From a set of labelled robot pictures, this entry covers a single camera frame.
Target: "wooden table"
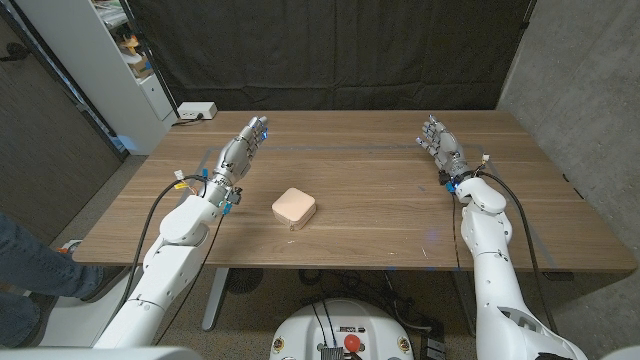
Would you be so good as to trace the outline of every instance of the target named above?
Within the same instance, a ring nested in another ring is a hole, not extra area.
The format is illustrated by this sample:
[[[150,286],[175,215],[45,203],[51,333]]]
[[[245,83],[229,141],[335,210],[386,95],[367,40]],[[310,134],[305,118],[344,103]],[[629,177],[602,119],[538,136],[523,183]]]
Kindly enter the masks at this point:
[[[145,217],[173,171],[212,168],[219,150],[253,115],[269,117],[269,138],[237,185],[243,200],[221,226],[207,264],[216,267],[473,269],[456,225],[452,198],[437,182],[433,159],[415,144],[428,111],[219,112],[213,121],[174,127],[138,170],[74,254],[81,263],[129,264]],[[491,154],[489,170],[518,195],[535,232],[544,271],[628,272],[630,253],[566,182],[512,115],[497,111],[433,112],[464,145],[470,165]],[[288,188],[314,196],[318,210],[289,231],[271,204]],[[143,248],[183,196],[160,203]],[[531,269],[519,215],[510,252]]]

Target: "red button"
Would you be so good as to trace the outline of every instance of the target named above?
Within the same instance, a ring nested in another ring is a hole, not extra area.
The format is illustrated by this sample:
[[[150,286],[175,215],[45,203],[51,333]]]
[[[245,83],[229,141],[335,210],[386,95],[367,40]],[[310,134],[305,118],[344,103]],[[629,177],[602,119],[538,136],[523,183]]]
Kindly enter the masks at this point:
[[[358,352],[358,350],[360,350],[360,338],[353,334],[347,335],[347,337],[344,338],[344,347],[350,352]]]

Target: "black cable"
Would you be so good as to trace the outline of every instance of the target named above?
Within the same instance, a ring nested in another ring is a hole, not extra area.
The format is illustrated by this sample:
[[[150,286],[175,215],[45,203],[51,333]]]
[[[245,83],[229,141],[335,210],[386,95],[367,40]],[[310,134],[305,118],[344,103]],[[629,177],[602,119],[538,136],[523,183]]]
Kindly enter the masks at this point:
[[[200,180],[202,181],[202,183],[204,184],[204,189],[202,190],[202,198],[204,199],[204,194],[207,193],[207,183],[209,182],[209,179],[207,179],[206,177],[202,176],[202,178],[204,180]]]
[[[324,313],[327,315],[327,320],[329,320],[329,327],[331,328],[331,335],[333,336],[333,347],[338,347],[338,342],[336,341],[336,334],[333,332],[333,324],[331,324],[331,318],[329,317],[329,310],[327,310],[327,304],[325,304],[324,298],[322,299],[322,306],[324,306]]]
[[[191,124],[191,123],[196,122],[198,120],[202,120],[203,117],[204,117],[204,115],[202,115],[202,113],[198,113],[198,116],[196,116],[195,119],[190,119],[190,120],[181,121],[181,122],[175,122],[171,126],[182,126],[182,125],[186,125],[186,124]]]
[[[516,206],[518,207],[518,211],[520,211],[520,217],[522,218],[522,224],[524,225],[524,233],[527,236],[527,244],[529,245],[529,255],[531,255],[531,263],[533,264],[533,274],[535,275],[535,278],[536,278],[536,285],[538,286],[538,292],[540,293],[540,299],[542,300],[542,307],[544,308],[544,312],[547,315],[547,320],[549,321],[549,327],[551,328],[551,331],[556,333],[556,335],[560,335],[558,333],[558,328],[556,327],[556,323],[553,320],[553,316],[551,315],[551,311],[549,311],[549,308],[547,307],[547,302],[545,301],[544,294],[542,293],[542,285],[540,284],[540,270],[538,269],[538,260],[536,259],[536,252],[535,252],[535,249],[533,248],[533,240],[531,239],[529,222],[527,222],[527,217],[524,214],[524,209],[522,208],[522,204],[518,200],[518,197],[516,196],[516,194],[514,194],[513,191],[509,189],[507,184],[505,184],[502,180],[500,180],[499,177],[493,174],[485,173],[484,171],[479,171],[478,175],[486,176],[495,180],[498,184],[500,184],[500,186],[502,186],[509,193],[509,195],[515,202]]]
[[[436,319],[425,316],[420,311],[416,310],[413,307],[414,305],[413,300],[411,298],[406,298],[406,299],[402,298],[395,292],[395,290],[392,290],[393,287],[389,287],[391,290],[387,290],[387,291],[385,291],[384,288],[379,290],[373,285],[371,285],[370,283],[368,283],[367,281],[361,280],[358,277],[358,287],[359,285],[364,285],[364,287],[371,292],[369,293],[369,291],[367,291],[367,293],[365,294],[359,291],[358,289],[353,288],[351,286],[347,286],[345,284],[344,279],[345,279],[346,273],[353,273],[353,271],[342,272],[342,271],[336,271],[336,270],[325,270],[324,273],[329,273],[341,279],[342,286],[346,288],[346,290],[325,291],[323,283],[322,281],[320,281],[319,285],[324,298],[346,297],[346,298],[358,299],[360,301],[364,301],[366,303],[370,303],[370,304],[373,304],[374,306],[377,306],[387,314],[391,315],[398,322],[406,323],[408,326],[407,325],[405,326],[421,334],[428,335],[428,336],[436,336],[436,335],[444,334],[444,326],[442,325],[442,323],[440,323]],[[382,273],[384,275],[383,281],[386,281],[388,276],[386,275],[386,272],[383,271]],[[319,301],[320,299],[321,297],[312,297],[308,299],[303,299],[302,303],[303,305],[307,305],[309,303]],[[404,304],[404,310],[405,310],[402,313],[399,310],[400,306],[398,306],[401,303]],[[414,320],[414,322],[418,322],[422,326],[410,325],[409,323],[404,321],[402,316],[407,317],[409,311],[412,311],[418,316],[418,320]]]
[[[318,316],[318,312],[316,311],[316,306],[311,303],[311,307],[313,308],[313,313],[316,314],[316,319],[318,319],[318,324],[320,324],[320,329],[322,330],[322,338],[324,339],[324,346],[327,346],[327,337],[324,334],[324,326],[322,326],[322,321],[320,321],[320,316]]]
[[[200,276],[200,273],[202,272],[202,269],[204,269],[204,264],[207,262],[207,258],[209,257],[209,254],[211,253],[211,249],[213,249],[213,243],[216,241],[216,237],[218,237],[218,231],[220,230],[220,224],[222,224],[222,220],[224,220],[224,215],[222,215],[220,217],[220,221],[218,222],[218,227],[216,228],[216,233],[213,234],[213,239],[211,240],[211,245],[209,245],[209,250],[207,251],[207,255],[204,257],[204,261],[202,262],[202,265],[200,266],[200,269],[198,270],[198,273],[193,278],[193,282],[191,283],[191,287],[187,291],[187,295],[185,295],[184,299],[182,299],[182,302],[180,303],[180,306],[178,306],[178,310],[176,310],[176,313],[173,314],[173,317],[169,321],[169,325],[167,325],[167,327],[165,327],[164,330],[162,331],[162,334],[158,338],[158,341],[156,341],[155,346],[157,346],[160,343],[160,341],[162,341],[162,338],[164,337],[164,334],[167,333],[167,331],[169,330],[169,328],[173,324],[173,320],[176,319],[176,317],[178,316],[178,313],[180,313],[180,310],[182,310],[182,306],[184,305],[184,303],[187,302],[187,298],[189,298],[189,294],[191,294],[191,290],[193,290],[193,287],[196,285],[196,281],[198,281],[198,277]]]
[[[200,175],[187,175],[184,179],[196,179],[202,181],[206,184],[206,179]],[[149,214],[147,215],[147,220],[144,223],[144,227],[142,228],[142,234],[140,234],[140,240],[138,240],[138,248],[136,249],[136,253],[133,257],[133,262],[131,263],[131,272],[129,273],[129,279],[127,280],[127,286],[124,289],[124,294],[122,294],[122,298],[120,299],[120,303],[118,304],[117,309],[120,310],[125,302],[127,302],[127,298],[129,297],[129,292],[131,291],[131,285],[133,284],[133,278],[135,277],[136,268],[138,267],[138,260],[140,259],[140,252],[142,251],[142,244],[144,244],[144,238],[147,236],[147,230],[149,229],[149,223],[151,222],[151,217],[153,213],[156,211],[156,207],[162,198],[169,192],[169,190],[173,189],[173,187],[183,180],[176,180],[172,182],[169,186],[167,186],[160,195],[156,198],[156,201],[151,205],[151,209],[149,210]]]

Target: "small wooden box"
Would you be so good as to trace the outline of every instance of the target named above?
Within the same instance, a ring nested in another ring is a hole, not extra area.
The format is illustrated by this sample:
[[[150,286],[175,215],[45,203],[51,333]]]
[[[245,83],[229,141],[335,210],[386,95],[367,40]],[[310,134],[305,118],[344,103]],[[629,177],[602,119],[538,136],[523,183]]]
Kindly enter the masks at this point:
[[[316,212],[316,199],[296,188],[285,191],[271,205],[273,214],[289,230],[300,230]]]

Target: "shoe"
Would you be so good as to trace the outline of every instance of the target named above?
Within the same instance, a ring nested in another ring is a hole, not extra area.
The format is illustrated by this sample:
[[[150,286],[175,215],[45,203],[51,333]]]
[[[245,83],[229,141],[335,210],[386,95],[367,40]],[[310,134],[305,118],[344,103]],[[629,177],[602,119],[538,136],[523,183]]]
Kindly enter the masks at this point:
[[[92,303],[96,302],[107,294],[113,287],[127,274],[128,267],[125,266],[105,266],[102,270],[102,281],[88,295],[80,300]]]
[[[40,317],[29,335],[27,335],[20,344],[16,345],[17,348],[35,347],[40,344],[44,337],[44,331],[47,328],[47,323],[49,322],[49,315],[51,315],[51,310],[56,306],[58,297],[31,293],[31,295],[29,295],[29,299],[31,299],[33,304],[40,309]]]

